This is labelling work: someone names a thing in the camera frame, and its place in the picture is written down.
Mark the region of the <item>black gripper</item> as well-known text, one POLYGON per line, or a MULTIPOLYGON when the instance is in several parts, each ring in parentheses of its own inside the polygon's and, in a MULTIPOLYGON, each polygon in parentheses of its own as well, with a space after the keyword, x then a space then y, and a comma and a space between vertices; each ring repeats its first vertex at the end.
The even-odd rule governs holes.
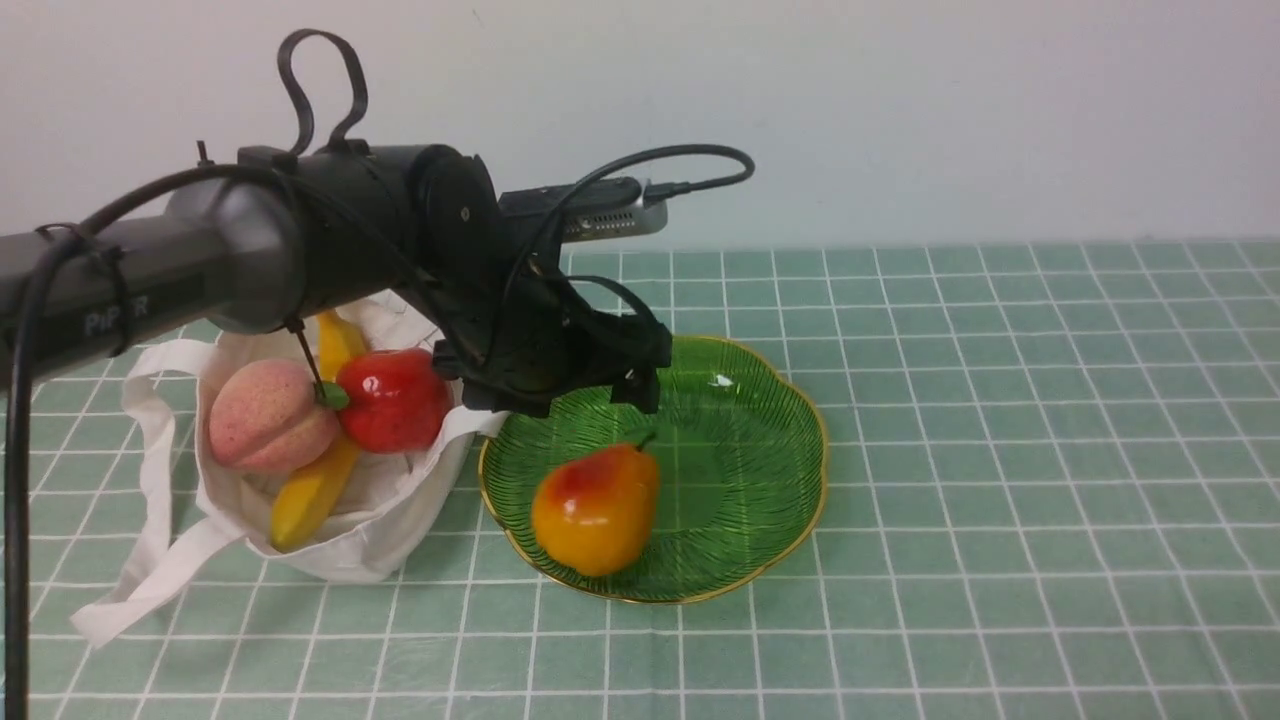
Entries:
POLYGON ((438 325, 435 373, 462 384, 466 407, 547 418, 558 398, 604 388, 612 404, 655 414, 673 336, 618 281, 532 266, 492 301, 438 325))

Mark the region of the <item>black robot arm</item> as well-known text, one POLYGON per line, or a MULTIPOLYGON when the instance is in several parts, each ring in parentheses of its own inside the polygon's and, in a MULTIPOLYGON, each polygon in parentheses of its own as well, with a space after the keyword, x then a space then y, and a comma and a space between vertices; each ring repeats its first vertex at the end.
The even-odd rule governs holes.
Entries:
POLYGON ((467 407, 545 416, 604 387, 654 413, 669 331, 613 281, 596 283, 628 313, 594 309, 559 268, 572 220, 649 199, 609 170, 497 193, 480 158, 442 146, 205 163, 3 238, 3 389, 193 320, 266 334, 389 290, 438 328, 433 365, 467 407))

